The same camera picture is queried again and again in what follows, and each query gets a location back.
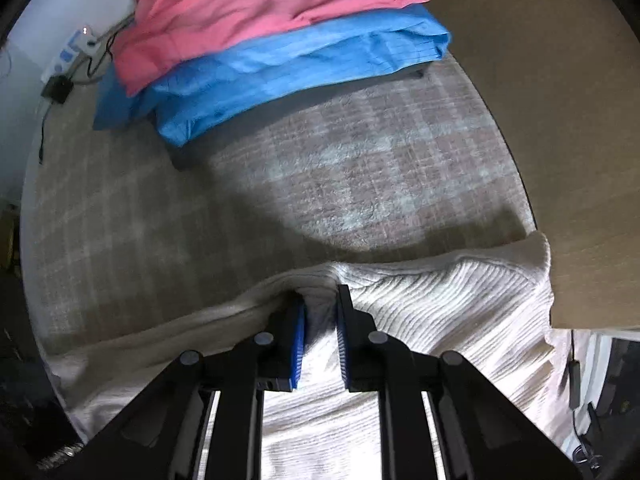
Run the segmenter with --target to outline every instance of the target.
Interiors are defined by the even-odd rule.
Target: white power strip
[[[95,55],[100,49],[100,41],[88,26],[80,27],[69,36],[58,53],[51,60],[40,80],[46,83],[54,75],[63,75],[71,68],[81,52],[88,56]]]

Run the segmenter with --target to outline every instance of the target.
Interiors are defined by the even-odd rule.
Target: white ribbed fabric
[[[354,306],[412,350],[464,354],[560,442],[570,428],[561,387],[568,337],[549,327],[549,265],[539,232],[501,248],[400,264],[332,262],[280,274],[235,301],[50,363],[72,420],[91,436],[181,351],[229,348],[258,332],[280,293],[294,289],[308,307],[302,377],[294,393],[265,397],[262,477],[379,478],[376,397],[346,392],[340,378],[336,284],[349,285]]]

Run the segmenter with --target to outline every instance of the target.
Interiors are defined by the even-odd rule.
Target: pink cloth
[[[428,0],[139,0],[135,25],[113,45],[116,73],[132,96],[178,63],[243,40],[372,9]]]

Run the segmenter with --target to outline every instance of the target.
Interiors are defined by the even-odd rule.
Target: blue cloth
[[[183,146],[234,115],[293,92],[441,59],[449,41],[447,29],[416,4],[243,41],[181,63],[130,98],[111,66],[100,82],[94,129],[123,126],[154,110],[160,135]]]

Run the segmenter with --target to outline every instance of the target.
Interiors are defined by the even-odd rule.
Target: plaid tablecloth
[[[94,132],[95,88],[46,123],[23,197],[23,254],[45,354],[157,326],[268,276],[390,262],[534,229],[508,149],[452,57],[172,168],[151,124]]]

